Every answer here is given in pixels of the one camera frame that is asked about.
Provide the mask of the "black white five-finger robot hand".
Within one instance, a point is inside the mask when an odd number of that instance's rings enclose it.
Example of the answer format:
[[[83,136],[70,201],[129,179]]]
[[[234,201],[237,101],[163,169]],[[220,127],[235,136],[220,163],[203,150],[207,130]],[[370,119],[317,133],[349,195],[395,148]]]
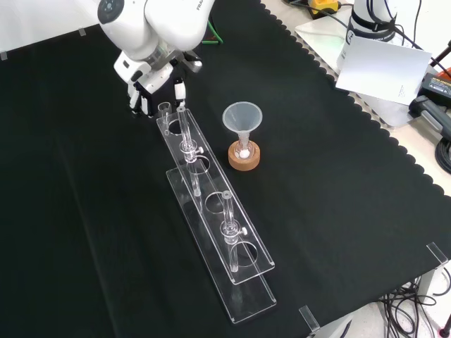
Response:
[[[193,51],[165,51],[157,49],[148,59],[134,61],[125,52],[114,63],[114,70],[128,86],[129,106],[133,114],[152,117],[152,94],[170,79],[178,65],[197,73],[201,58]]]

